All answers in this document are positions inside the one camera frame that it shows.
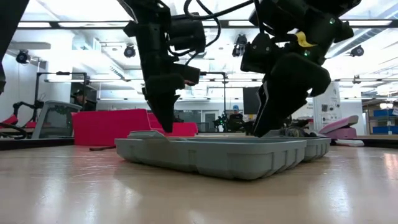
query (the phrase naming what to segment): spotlight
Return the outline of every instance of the spotlight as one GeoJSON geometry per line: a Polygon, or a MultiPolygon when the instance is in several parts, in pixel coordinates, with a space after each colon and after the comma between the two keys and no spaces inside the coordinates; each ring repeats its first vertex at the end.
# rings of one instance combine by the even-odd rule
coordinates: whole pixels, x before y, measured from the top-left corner
{"type": "Polygon", "coordinates": [[[28,64],[30,63],[30,55],[28,54],[29,51],[28,50],[20,50],[19,54],[17,55],[17,62],[21,63],[21,64],[28,64]]]}
{"type": "Polygon", "coordinates": [[[126,49],[124,50],[124,56],[127,58],[136,56],[136,50],[134,49],[134,45],[127,45],[126,49]]]}
{"type": "Polygon", "coordinates": [[[235,41],[234,49],[232,50],[233,57],[240,57],[244,53],[244,46],[248,43],[246,35],[239,34],[235,41]]]}
{"type": "Polygon", "coordinates": [[[349,53],[349,56],[351,57],[355,57],[355,56],[362,56],[363,53],[365,53],[364,49],[362,48],[362,46],[357,46],[355,47],[353,50],[351,50],[351,52],[349,53]]]}

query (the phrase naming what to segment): ceiling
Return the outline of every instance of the ceiling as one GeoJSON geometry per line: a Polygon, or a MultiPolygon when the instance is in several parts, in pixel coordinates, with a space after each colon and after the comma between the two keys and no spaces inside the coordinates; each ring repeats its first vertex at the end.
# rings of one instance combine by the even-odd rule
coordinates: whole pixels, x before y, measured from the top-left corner
{"type": "MultiPolygon", "coordinates": [[[[214,1],[202,0],[213,12],[242,3],[243,0],[214,1]]],[[[183,3],[185,0],[164,0],[172,14],[183,14],[183,3]]],[[[254,9],[253,5],[244,7],[235,12],[220,17],[220,19],[246,20],[254,9]]],[[[205,14],[198,4],[193,1],[190,6],[191,12],[205,14]]],[[[344,19],[398,19],[398,3],[396,0],[362,0],[362,3],[343,15],[344,19]]],[[[28,8],[22,18],[23,21],[127,21],[130,17],[119,5],[117,0],[30,0],[28,8]]],[[[206,39],[210,41],[215,38],[216,29],[206,29],[206,39]]],[[[198,67],[204,71],[224,71],[233,73],[229,75],[234,78],[262,78],[259,74],[248,74],[240,72],[240,58],[233,58],[231,52],[233,43],[238,34],[246,34],[248,40],[252,40],[257,29],[223,29],[217,42],[207,48],[204,60],[192,60],[191,66],[198,67]]],[[[122,30],[19,30],[14,36],[16,42],[51,42],[63,36],[74,36],[100,44],[99,50],[34,50],[30,53],[51,60],[62,53],[65,61],[70,62],[76,68],[87,68],[91,78],[110,79],[115,78],[114,73],[109,71],[110,67],[116,68],[126,78],[142,78],[139,57],[126,58],[123,55],[126,44],[133,44],[134,39],[128,38],[122,30]]],[[[324,67],[331,74],[332,79],[353,78],[360,75],[361,78],[398,78],[398,29],[356,29],[355,37],[331,47],[324,67]],[[365,54],[362,57],[349,57],[346,53],[353,47],[361,45],[365,54]]],[[[142,80],[133,80],[129,83],[93,83],[92,86],[103,91],[118,90],[140,91],[142,80]]],[[[366,94],[380,94],[376,88],[380,85],[393,83],[362,82],[356,85],[366,94]]],[[[228,86],[250,86],[260,85],[259,82],[230,82],[228,86]]],[[[354,84],[351,82],[341,83],[342,91],[350,91],[354,84]]],[[[222,97],[223,91],[216,90],[221,82],[203,82],[184,94],[189,97],[209,96],[222,97]]],[[[240,97],[241,90],[229,90],[227,96],[240,97]]]]}

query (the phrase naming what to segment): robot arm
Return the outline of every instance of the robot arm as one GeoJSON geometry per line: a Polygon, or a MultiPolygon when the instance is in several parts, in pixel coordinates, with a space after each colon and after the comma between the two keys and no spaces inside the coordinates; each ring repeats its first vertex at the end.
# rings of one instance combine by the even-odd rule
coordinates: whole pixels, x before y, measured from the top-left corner
{"type": "MultiPolygon", "coordinates": [[[[317,96],[326,90],[330,76],[321,67],[325,54],[332,43],[353,36],[349,24],[339,17],[361,2],[253,0],[223,13],[200,17],[188,12],[192,0],[185,2],[185,14],[177,16],[171,16],[170,9],[161,0],[117,1],[134,19],[124,32],[137,40],[145,81],[143,93],[166,132],[172,131],[174,103],[179,97],[175,91],[184,89],[186,83],[195,85],[199,82],[199,69],[176,62],[179,56],[189,52],[204,52],[207,45],[201,20],[221,16],[254,2],[256,10],[249,20],[259,27],[260,33],[245,46],[241,70],[265,74],[257,93],[261,107],[253,131],[259,137],[279,127],[285,118],[304,105],[307,91],[312,89],[310,95],[317,96]],[[289,34],[294,29],[298,32],[289,34]],[[171,46],[184,52],[171,52],[171,46]]],[[[0,18],[2,24],[8,24],[0,42],[3,58],[29,0],[1,2],[0,8],[10,12],[0,18]]],[[[0,93],[4,85],[4,71],[0,68],[0,93]]]]}

